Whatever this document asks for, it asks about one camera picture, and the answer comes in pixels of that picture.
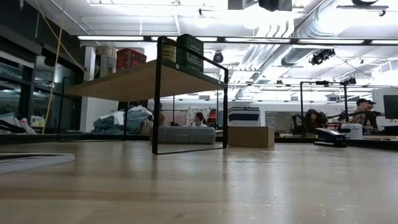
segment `yellow cable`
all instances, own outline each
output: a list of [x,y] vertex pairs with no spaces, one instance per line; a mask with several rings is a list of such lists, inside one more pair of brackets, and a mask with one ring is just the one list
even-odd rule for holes
[[[65,0],[63,0],[63,7],[62,9],[65,8]],[[51,100],[52,100],[52,93],[54,89],[54,83],[55,83],[55,72],[57,71],[57,64],[58,64],[58,58],[59,58],[59,53],[60,53],[60,48],[61,48],[61,38],[62,38],[62,30],[63,30],[63,22],[65,20],[65,13],[62,13],[61,17],[61,29],[60,29],[60,35],[58,39],[58,47],[57,47],[57,54],[55,55],[55,65],[54,65],[54,72],[52,74],[52,82],[51,82],[51,90],[50,90],[50,98],[49,98],[49,103],[47,105],[47,112],[45,114],[45,119],[44,119],[44,126],[43,126],[43,131],[42,134],[44,134],[45,126],[47,125],[47,120],[49,118],[49,113],[50,113],[50,106],[51,106]]]
[[47,23],[47,26],[50,28],[52,34],[54,35],[54,37],[58,40],[58,44],[61,45],[61,47],[64,49],[64,51],[67,53],[67,55],[73,60],[73,62],[85,73],[86,70],[75,60],[75,58],[69,53],[69,51],[66,49],[66,47],[63,45],[63,43],[61,42],[61,39],[58,38],[58,36],[56,35],[56,33],[54,32],[54,30],[52,29],[50,23],[48,22],[47,18],[44,16],[44,13],[42,11],[42,8],[39,6],[39,4],[37,3],[37,0],[34,0],[36,3],[37,8],[39,9],[45,23]]

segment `computer monitor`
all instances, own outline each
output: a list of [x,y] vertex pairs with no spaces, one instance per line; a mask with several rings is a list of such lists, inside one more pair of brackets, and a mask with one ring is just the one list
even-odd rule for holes
[[398,95],[384,95],[386,119],[398,119]]

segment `stapler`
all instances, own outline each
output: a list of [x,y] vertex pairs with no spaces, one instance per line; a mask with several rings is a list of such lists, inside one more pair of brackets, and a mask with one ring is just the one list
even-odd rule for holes
[[314,142],[314,145],[317,146],[332,146],[332,147],[347,147],[344,143],[345,137],[337,131],[326,129],[326,128],[317,128],[315,130],[315,134],[318,135],[318,140]]

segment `wooden shelf board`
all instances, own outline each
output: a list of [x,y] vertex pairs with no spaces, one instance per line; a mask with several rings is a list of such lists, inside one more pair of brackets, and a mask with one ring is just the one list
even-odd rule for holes
[[[222,85],[225,86],[222,82],[218,85],[216,79],[206,77],[204,74],[191,75],[181,70],[162,65],[160,97],[220,90],[223,89]],[[153,60],[138,67],[71,86],[66,89],[65,94],[124,102],[153,99],[155,97],[155,71],[156,60]]]

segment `red box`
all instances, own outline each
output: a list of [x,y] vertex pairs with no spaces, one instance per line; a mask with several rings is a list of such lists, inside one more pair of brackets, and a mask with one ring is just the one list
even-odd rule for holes
[[118,50],[116,58],[116,70],[123,70],[126,68],[133,68],[140,64],[146,63],[147,57],[132,49]]

